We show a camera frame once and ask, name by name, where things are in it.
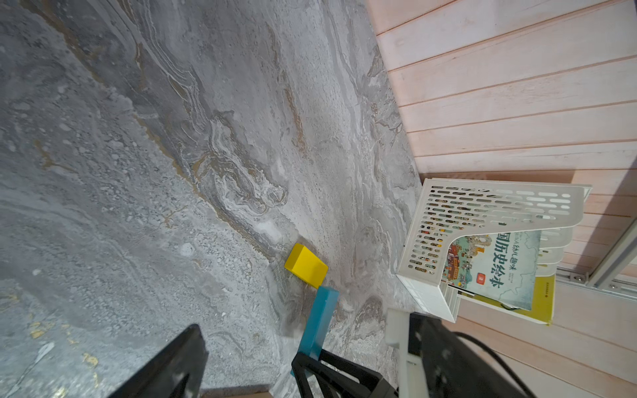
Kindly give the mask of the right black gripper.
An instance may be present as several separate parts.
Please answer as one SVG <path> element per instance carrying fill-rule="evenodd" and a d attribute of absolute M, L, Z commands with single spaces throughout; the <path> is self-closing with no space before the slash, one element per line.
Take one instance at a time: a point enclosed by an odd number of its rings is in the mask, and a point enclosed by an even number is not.
<path fill-rule="evenodd" d="M 390 308 L 386 344 L 398 350 L 399 397 L 526 397 L 528 386 L 491 348 L 439 318 Z"/>

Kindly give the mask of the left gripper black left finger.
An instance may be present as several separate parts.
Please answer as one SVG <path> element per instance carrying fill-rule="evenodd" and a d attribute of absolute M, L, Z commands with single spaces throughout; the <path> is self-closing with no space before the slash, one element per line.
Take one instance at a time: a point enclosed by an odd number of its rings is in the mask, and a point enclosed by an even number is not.
<path fill-rule="evenodd" d="M 200 326 L 191 324 L 112 397 L 199 397 L 208 351 Z"/>

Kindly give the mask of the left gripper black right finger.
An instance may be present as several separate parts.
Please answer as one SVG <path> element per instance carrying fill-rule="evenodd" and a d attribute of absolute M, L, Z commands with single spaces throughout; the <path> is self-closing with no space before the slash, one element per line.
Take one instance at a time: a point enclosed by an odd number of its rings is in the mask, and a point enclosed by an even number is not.
<path fill-rule="evenodd" d="M 321 397 L 390 398 L 398 397 L 395 389 L 379 372 L 322 350 L 318 359 L 297 353 L 292 363 L 300 396 L 314 397 L 310 378 L 314 378 Z"/>

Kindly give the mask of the teal block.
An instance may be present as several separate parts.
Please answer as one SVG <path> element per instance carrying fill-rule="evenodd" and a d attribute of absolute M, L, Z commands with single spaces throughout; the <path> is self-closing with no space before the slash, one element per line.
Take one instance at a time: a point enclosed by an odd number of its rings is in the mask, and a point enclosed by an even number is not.
<path fill-rule="evenodd" d="M 323 286 L 318 288 L 305 331 L 300 340 L 299 353 L 315 360 L 319 359 L 331 319 L 337 307 L 338 298 L 338 290 Z"/>

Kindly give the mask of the short yellow block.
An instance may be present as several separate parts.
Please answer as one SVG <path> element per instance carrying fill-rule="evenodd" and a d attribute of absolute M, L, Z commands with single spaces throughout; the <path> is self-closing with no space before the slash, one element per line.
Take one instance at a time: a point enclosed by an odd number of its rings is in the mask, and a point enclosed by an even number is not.
<path fill-rule="evenodd" d="M 285 269 L 315 289 L 323 284 L 328 273 L 328 265 L 300 243 L 290 252 Z"/>

